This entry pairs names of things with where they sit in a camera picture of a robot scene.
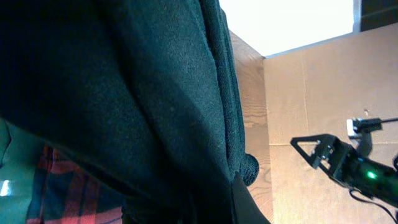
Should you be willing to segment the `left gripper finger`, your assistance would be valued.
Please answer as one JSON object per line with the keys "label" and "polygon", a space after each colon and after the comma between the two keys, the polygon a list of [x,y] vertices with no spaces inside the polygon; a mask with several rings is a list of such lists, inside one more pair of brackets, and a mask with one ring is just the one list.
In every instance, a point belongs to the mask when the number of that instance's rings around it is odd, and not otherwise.
{"label": "left gripper finger", "polygon": [[231,191],[236,224],[271,224],[256,205],[238,172],[235,173]]}

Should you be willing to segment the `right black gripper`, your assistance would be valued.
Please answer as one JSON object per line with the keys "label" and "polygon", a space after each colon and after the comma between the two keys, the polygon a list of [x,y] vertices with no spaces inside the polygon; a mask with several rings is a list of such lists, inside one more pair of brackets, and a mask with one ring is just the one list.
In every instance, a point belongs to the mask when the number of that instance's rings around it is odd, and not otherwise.
{"label": "right black gripper", "polygon": [[290,144],[314,169],[344,187],[370,186],[378,180],[381,165],[369,160],[373,149],[371,133],[382,130],[382,120],[348,119],[347,135],[356,147],[331,134],[292,138]]}

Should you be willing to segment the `red navy plaid shirt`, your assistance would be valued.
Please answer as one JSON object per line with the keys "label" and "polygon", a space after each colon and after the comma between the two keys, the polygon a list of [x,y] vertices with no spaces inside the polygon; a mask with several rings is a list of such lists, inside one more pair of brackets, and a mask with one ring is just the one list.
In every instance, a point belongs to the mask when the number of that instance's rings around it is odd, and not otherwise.
{"label": "red navy plaid shirt", "polygon": [[26,223],[122,223],[123,196],[56,149],[45,146],[35,170]]}

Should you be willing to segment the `large black garment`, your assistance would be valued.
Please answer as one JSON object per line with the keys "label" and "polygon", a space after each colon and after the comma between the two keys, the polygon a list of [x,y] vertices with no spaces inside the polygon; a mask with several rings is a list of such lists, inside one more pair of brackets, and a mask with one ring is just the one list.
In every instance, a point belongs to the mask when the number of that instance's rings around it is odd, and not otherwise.
{"label": "large black garment", "polygon": [[258,173],[218,1],[2,1],[1,118],[138,223],[236,223],[235,177]]}

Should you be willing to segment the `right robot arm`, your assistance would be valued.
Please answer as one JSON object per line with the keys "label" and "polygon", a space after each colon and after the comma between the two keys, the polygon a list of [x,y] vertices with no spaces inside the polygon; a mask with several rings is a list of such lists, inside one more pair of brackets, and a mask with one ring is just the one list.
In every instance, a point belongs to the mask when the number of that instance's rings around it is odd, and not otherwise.
{"label": "right robot arm", "polygon": [[348,119],[348,137],[358,143],[357,147],[331,134],[296,137],[290,144],[312,168],[321,169],[338,185],[397,207],[397,158],[392,167],[369,158],[373,149],[371,133],[381,131],[384,123],[396,121],[396,118]]}

